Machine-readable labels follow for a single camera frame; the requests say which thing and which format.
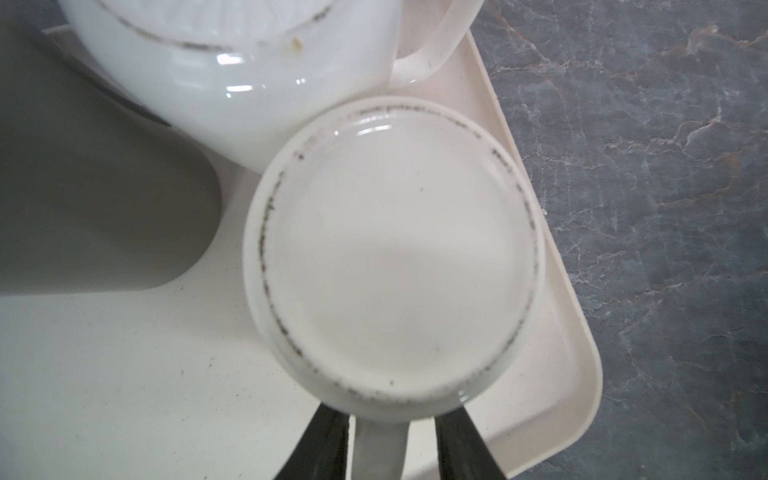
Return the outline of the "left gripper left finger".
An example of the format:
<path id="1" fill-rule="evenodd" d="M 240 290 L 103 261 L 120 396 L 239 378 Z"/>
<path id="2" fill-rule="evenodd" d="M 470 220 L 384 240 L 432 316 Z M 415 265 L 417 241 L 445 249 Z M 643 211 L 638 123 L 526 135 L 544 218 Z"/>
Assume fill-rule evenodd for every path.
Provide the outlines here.
<path id="1" fill-rule="evenodd" d="M 349 415 L 320 404 L 275 480 L 345 480 Z"/>

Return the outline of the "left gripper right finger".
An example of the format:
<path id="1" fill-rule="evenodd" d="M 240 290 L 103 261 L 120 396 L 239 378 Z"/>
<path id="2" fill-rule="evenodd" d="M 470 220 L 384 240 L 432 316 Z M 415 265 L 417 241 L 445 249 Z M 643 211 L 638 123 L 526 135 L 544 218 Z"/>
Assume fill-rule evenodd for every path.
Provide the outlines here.
<path id="1" fill-rule="evenodd" d="M 464 407 L 434 419 L 442 480 L 506 480 Z"/>

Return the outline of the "beige plastic tray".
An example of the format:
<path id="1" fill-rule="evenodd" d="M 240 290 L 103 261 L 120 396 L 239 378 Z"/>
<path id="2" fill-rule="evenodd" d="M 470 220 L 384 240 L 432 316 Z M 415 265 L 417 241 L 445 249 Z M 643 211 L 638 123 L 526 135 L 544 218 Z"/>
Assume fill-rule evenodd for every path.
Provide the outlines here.
<path id="1" fill-rule="evenodd" d="M 261 344 L 241 273 L 257 177 L 212 156 L 225 195 L 216 237 L 150 290 L 1 301 L 5 479 L 270 479 L 317 402 Z M 470 415 L 508 476 L 576 442 L 603 369 L 553 241 L 534 323 Z"/>

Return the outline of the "small cream white mug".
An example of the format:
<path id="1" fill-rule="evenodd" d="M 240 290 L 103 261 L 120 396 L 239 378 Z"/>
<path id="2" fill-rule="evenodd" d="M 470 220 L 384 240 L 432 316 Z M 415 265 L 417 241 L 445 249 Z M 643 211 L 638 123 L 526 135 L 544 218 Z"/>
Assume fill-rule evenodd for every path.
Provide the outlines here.
<path id="1" fill-rule="evenodd" d="M 544 288 L 543 222 L 476 122 L 422 99 L 366 98 L 274 157 L 242 271 L 274 358 L 354 417 L 352 477 L 398 479 L 410 424 L 462 407 L 517 356 Z"/>

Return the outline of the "tall grey mug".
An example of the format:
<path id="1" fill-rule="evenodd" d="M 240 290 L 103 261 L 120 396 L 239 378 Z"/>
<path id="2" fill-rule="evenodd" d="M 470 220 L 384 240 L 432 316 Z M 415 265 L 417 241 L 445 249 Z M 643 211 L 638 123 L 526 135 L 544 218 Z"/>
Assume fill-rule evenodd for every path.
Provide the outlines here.
<path id="1" fill-rule="evenodd" d="M 144 290 L 213 241 L 208 159 L 1 5 L 1 292 Z"/>

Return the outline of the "white round mug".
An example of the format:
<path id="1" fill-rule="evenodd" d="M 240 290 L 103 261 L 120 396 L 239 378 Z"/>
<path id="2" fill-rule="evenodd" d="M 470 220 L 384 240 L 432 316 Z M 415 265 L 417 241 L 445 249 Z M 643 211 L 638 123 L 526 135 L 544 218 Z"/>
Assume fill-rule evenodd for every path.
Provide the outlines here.
<path id="1" fill-rule="evenodd" d="M 65 1 L 66 19 L 131 98 L 193 140 L 263 172 L 308 121 L 432 76 L 476 18 L 452 2 L 399 57 L 400 1 Z"/>

